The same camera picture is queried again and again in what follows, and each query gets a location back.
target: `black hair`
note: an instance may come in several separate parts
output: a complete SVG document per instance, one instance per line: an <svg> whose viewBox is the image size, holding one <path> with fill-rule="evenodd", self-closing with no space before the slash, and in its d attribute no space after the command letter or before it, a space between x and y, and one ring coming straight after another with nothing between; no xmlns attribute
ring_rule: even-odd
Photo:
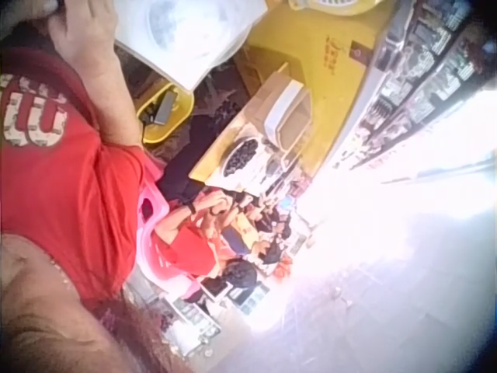
<svg viewBox="0 0 497 373"><path fill-rule="evenodd" d="M224 194L233 198L233 202L239 204L245 198L245 192L235 192L233 190L223 190Z"/></svg>
<svg viewBox="0 0 497 373"><path fill-rule="evenodd" d="M230 259L221 277L235 288L252 288L257 284L257 269L242 258Z"/></svg>
<svg viewBox="0 0 497 373"><path fill-rule="evenodd" d="M259 254L259 259L262 260L263 264L275 264L279 263L282 254L283 251L280 249L276 241L272 241L271 246L269 246L269 248L266 250L266 254Z"/></svg>
<svg viewBox="0 0 497 373"><path fill-rule="evenodd" d="M281 232L281 238L289 239L291 235L292 235L292 228L290 228L289 224L285 223L285 228L283 228L283 231Z"/></svg>

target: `hand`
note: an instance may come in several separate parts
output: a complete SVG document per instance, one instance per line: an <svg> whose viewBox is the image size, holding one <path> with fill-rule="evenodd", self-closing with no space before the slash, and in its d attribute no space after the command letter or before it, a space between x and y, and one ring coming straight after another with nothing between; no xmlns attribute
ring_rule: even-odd
<svg viewBox="0 0 497 373"><path fill-rule="evenodd" d="M218 204L228 204L228 196L222 192L222 190L216 190L205 196L202 196L193 205L197 211L205 210L206 208L211 208Z"/></svg>
<svg viewBox="0 0 497 373"><path fill-rule="evenodd" d="M79 74L99 78L115 66L117 15L113 0L65 0L65 14L48 19L48 31L59 55Z"/></svg>

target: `red t-shirt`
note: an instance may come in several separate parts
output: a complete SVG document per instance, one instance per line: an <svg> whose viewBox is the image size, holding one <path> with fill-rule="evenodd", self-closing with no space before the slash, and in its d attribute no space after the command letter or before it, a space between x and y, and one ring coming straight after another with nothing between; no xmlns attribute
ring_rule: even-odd
<svg viewBox="0 0 497 373"><path fill-rule="evenodd" d="M151 256L154 260L149 265L162 280L169 278L169 265L194 277L207 276L216 265L213 248L193 223L183 224L171 245L155 232L152 232L151 243L157 256Z"/></svg>
<svg viewBox="0 0 497 373"><path fill-rule="evenodd" d="M139 147L103 144L78 76L59 58L2 53L2 232L36 243L83 302L115 296L134 266Z"/></svg>

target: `plastic chair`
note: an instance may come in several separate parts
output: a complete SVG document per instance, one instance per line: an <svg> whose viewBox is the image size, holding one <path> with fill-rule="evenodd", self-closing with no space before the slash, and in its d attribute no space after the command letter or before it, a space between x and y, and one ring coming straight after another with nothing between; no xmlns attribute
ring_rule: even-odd
<svg viewBox="0 0 497 373"><path fill-rule="evenodd" d="M154 227L169 213L169 205L155 185L156 178L162 175L163 167L157 166L154 158L150 157L145 164L146 174L138 200L138 230L137 230L137 264L143 275L153 284L168 293L168 298L188 298L200 289L197 281L174 267L164 268L160 278L153 273L149 263L151 256L157 255L151 242ZM149 200L152 215L144 219L141 206Z"/></svg>

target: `yellow table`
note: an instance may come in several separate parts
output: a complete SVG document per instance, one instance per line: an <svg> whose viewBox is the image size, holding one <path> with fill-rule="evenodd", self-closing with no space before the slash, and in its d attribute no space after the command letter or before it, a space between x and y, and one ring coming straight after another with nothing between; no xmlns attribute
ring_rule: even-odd
<svg viewBox="0 0 497 373"><path fill-rule="evenodd" d="M206 151L200 161L189 173L190 179L205 183L213 172L219 167L224 153L235 141L240 130L247 124L243 111L231 121L231 123L217 136L214 143Z"/></svg>
<svg viewBox="0 0 497 373"><path fill-rule="evenodd" d="M271 181L271 178L266 175L266 166L274 153L267 146L259 148L247 169L228 177L224 177L221 173L222 163L226 154L232 149L232 145L241 138L254 136L261 140L263 137L257 128L245 119L242 110L193 167L189 177L212 187L238 192L246 190L255 195L261 194L263 188L268 187L265 181Z"/></svg>

